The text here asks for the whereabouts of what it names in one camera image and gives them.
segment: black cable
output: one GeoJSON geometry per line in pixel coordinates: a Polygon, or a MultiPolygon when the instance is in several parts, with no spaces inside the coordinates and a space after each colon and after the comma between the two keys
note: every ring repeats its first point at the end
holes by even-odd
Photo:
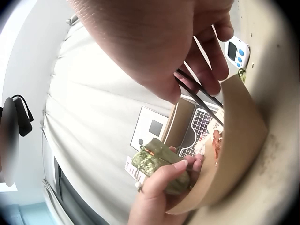
{"type": "Polygon", "coordinates": [[[209,97],[214,103],[216,103],[218,106],[220,106],[221,108],[223,108],[223,104],[220,103],[215,97],[212,97],[209,95],[209,93],[206,92],[206,90],[204,89],[204,87],[199,84],[197,81],[195,81],[191,76],[189,76],[188,74],[186,74],[184,71],[182,71],[181,69],[177,69],[176,72],[178,74],[180,74],[181,76],[183,76],[184,78],[190,80],[191,82],[193,82],[195,85],[197,85],[197,88],[203,92],[207,97],[209,97]]]}
{"type": "Polygon", "coordinates": [[[32,114],[31,114],[31,112],[30,112],[30,110],[29,110],[29,108],[28,108],[28,105],[27,105],[25,99],[23,98],[23,96],[21,96],[21,95],[19,95],[19,94],[16,94],[16,95],[14,95],[14,96],[11,97],[11,98],[15,98],[15,97],[19,97],[19,98],[21,98],[21,99],[23,100],[23,102],[24,102],[24,104],[25,104],[25,106],[26,106],[26,108],[27,108],[29,121],[32,122],[32,121],[33,121],[33,116],[32,116],[32,114]]]}
{"type": "Polygon", "coordinates": [[[183,82],[181,82],[177,77],[175,77],[176,81],[180,86],[182,86],[185,90],[187,90],[190,95],[195,99],[195,101],[204,107],[204,109],[208,112],[208,114],[214,118],[221,126],[224,126],[223,123],[219,120],[219,118],[208,108],[208,106],[199,98],[198,95],[196,95],[191,89],[188,88],[183,82]]]}

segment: cardboard box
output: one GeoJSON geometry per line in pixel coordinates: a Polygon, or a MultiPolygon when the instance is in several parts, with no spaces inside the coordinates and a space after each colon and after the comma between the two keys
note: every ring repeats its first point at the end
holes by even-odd
{"type": "MultiPolygon", "coordinates": [[[[221,200],[249,168],[266,138],[266,125],[239,77],[235,75],[221,86],[224,131],[218,166],[214,161],[212,141],[208,139],[195,186],[168,211],[170,214],[180,214],[221,200]]],[[[174,106],[161,139],[167,146],[178,147],[189,138],[187,130],[195,107],[195,102],[184,96],[174,106]]]]}

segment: green sequined pouch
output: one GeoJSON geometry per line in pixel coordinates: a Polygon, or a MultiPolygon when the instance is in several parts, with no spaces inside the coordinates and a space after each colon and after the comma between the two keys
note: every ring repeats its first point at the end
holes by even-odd
{"type": "MultiPolygon", "coordinates": [[[[182,160],[157,138],[153,138],[146,146],[140,147],[141,151],[132,158],[132,165],[138,168],[147,177],[150,177],[159,167],[170,165],[182,160]]],[[[177,179],[169,182],[165,189],[167,194],[181,194],[188,190],[190,177],[185,171],[177,179]]]]}

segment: chopsticks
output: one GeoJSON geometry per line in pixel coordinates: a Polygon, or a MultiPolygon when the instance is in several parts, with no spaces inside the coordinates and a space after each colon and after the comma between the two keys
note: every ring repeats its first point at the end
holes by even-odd
{"type": "MultiPolygon", "coordinates": [[[[190,81],[192,81],[193,83],[197,84],[197,87],[199,88],[200,91],[202,91],[206,96],[208,96],[211,100],[213,100],[217,105],[219,105],[221,108],[223,108],[223,105],[215,98],[215,97],[211,97],[202,87],[201,84],[199,84],[197,81],[195,81],[193,78],[191,78],[189,75],[187,75],[185,72],[183,72],[182,70],[178,69],[176,71],[178,74],[182,75],[183,77],[189,79],[190,81]]],[[[175,77],[175,80],[178,82],[178,84],[180,86],[182,86],[185,90],[187,90],[191,97],[194,98],[194,100],[201,105],[207,112],[208,114],[214,118],[221,126],[224,126],[223,123],[219,120],[219,118],[210,110],[210,108],[208,108],[208,106],[199,98],[199,96],[193,92],[189,87],[187,87],[182,81],[180,81],[177,77],[175,77]]]]}
{"type": "Polygon", "coordinates": [[[178,74],[180,74],[181,76],[183,76],[184,78],[186,78],[186,79],[190,80],[191,82],[193,82],[201,92],[203,92],[207,97],[209,97],[218,106],[220,106],[221,108],[223,108],[223,104],[220,103],[215,97],[210,96],[209,93],[207,93],[207,91],[204,89],[204,87],[201,84],[199,84],[197,81],[195,81],[191,76],[189,76],[188,74],[186,74],[181,69],[178,69],[176,72],[178,74]]]}

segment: hand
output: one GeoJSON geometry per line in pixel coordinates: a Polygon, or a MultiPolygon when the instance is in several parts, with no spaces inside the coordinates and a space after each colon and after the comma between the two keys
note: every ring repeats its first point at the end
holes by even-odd
{"type": "Polygon", "coordinates": [[[192,170],[190,178],[191,182],[195,183],[201,170],[202,161],[202,155],[185,156],[178,163],[160,167],[145,181],[142,190],[137,194],[131,207],[128,225],[181,225],[188,213],[171,215],[165,212],[183,199],[188,192],[180,196],[166,195],[164,189],[169,181],[180,176],[187,167],[192,170]]]}
{"type": "MultiPolygon", "coordinates": [[[[221,41],[233,36],[233,0],[69,0],[89,33],[108,56],[139,84],[176,103],[180,88],[173,73],[191,67],[210,95],[229,73],[211,25],[221,41]],[[210,61],[201,54],[195,36],[210,61]]],[[[191,89],[191,82],[179,77],[191,89]]]]}

